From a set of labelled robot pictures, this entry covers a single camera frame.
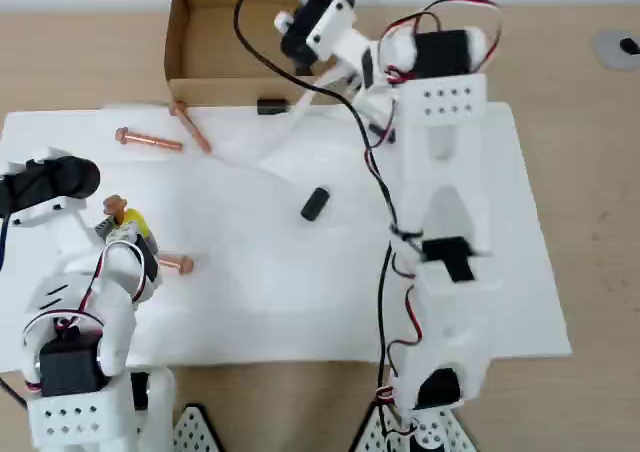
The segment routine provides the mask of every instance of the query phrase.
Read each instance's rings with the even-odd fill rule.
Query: white paper
[[[88,225],[103,219],[102,200],[117,193],[145,215],[161,250],[196,258],[191,276],[163,270],[163,286],[137,313],[130,363],[375,362],[377,280],[389,218],[353,119],[339,108],[314,108],[265,155],[283,116],[258,117],[248,107],[190,112],[213,143],[212,157],[161,107],[11,114],[0,142],[0,161],[25,161],[47,146],[93,160],[102,181],[83,215]],[[114,140],[122,126],[183,140],[185,153],[122,146]],[[504,273],[495,303],[496,357],[569,354],[508,106],[491,104],[485,130],[491,160],[483,177]],[[387,181],[397,180],[393,146],[376,157]],[[162,184],[162,193],[150,183]],[[331,199],[308,223],[299,212],[319,185]],[[19,366],[22,312],[55,263],[44,230],[9,230],[0,273],[0,371]],[[411,329],[404,284],[393,274],[387,284],[386,328],[395,338]]]

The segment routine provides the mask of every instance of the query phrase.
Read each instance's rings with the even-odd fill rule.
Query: brown cardboard
[[[247,0],[240,27],[251,44],[294,73],[280,52],[273,20],[297,0]],[[165,47],[165,75],[176,100],[189,105],[250,105],[259,97],[295,100],[300,87],[278,77],[244,50],[233,31],[236,0],[173,0]],[[318,73],[322,65],[314,67]],[[313,82],[313,77],[305,79]]]

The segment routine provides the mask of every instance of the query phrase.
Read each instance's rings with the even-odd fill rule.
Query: perforated plate
[[[174,452],[224,452],[198,407],[189,406],[173,429]]]
[[[387,430],[400,429],[394,415],[384,408]],[[390,439],[390,452],[409,452],[410,438],[394,434]],[[455,415],[448,411],[423,412],[415,435],[415,442],[421,450],[446,452],[477,452],[475,445],[466,434]],[[366,425],[354,442],[351,452],[388,452],[382,437],[382,428],[377,407],[370,409]]]

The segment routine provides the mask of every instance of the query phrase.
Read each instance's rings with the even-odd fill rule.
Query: hole
[[[629,55],[640,55],[640,45],[631,37],[620,41],[620,48]]]

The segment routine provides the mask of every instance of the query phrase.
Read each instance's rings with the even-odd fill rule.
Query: table
[[[492,365],[482,397],[461,411],[483,450],[632,451],[640,441],[640,73],[606,70],[590,48],[605,28],[637,35],[639,18],[640,7],[505,11],[491,98],[507,100],[518,123],[575,357]],[[0,15],[0,110],[167,100],[165,27],[164,13]],[[176,374],[176,410],[204,402],[227,450],[347,450],[375,367]],[[25,417],[13,407],[0,397],[0,431],[12,450],[26,451]]]

